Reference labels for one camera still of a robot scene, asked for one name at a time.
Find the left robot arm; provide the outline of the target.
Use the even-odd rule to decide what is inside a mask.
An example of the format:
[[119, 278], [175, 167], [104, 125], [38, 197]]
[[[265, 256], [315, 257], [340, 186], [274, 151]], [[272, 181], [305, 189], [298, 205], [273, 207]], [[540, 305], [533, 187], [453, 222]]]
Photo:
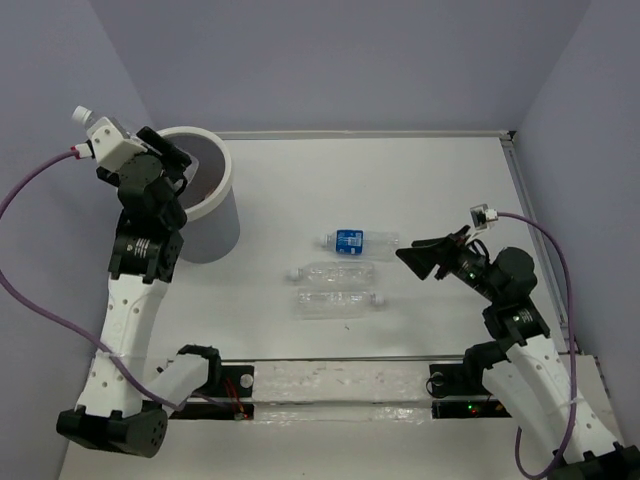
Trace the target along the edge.
[[172, 141], [183, 135], [209, 133], [144, 127], [137, 133], [142, 143], [121, 164], [97, 169], [101, 180], [116, 187], [122, 205], [108, 267], [107, 309], [84, 389], [56, 422], [58, 434], [87, 449], [151, 458], [164, 442], [170, 415], [221, 383], [218, 349], [200, 345], [183, 346], [150, 384], [141, 382], [187, 223], [179, 197], [193, 159]]

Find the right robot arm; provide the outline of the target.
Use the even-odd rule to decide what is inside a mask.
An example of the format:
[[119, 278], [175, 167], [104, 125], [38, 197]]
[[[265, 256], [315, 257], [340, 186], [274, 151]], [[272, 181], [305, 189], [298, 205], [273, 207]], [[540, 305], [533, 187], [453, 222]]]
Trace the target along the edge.
[[455, 276], [489, 305], [490, 341], [465, 352], [462, 384], [487, 390], [535, 440], [548, 460], [540, 479], [636, 479], [639, 450], [624, 446], [602, 423], [577, 386], [576, 359], [562, 361], [530, 294], [537, 285], [532, 257], [507, 247], [494, 259], [476, 251], [462, 228], [416, 240], [397, 257], [420, 279]]

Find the blue label water bottle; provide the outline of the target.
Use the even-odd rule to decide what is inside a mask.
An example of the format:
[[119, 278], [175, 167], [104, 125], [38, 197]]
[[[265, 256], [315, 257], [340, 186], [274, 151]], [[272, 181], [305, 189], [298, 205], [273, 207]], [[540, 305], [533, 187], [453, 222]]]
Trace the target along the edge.
[[391, 261], [399, 248], [397, 232], [375, 232], [362, 229], [336, 229], [317, 238], [316, 245], [336, 255]]

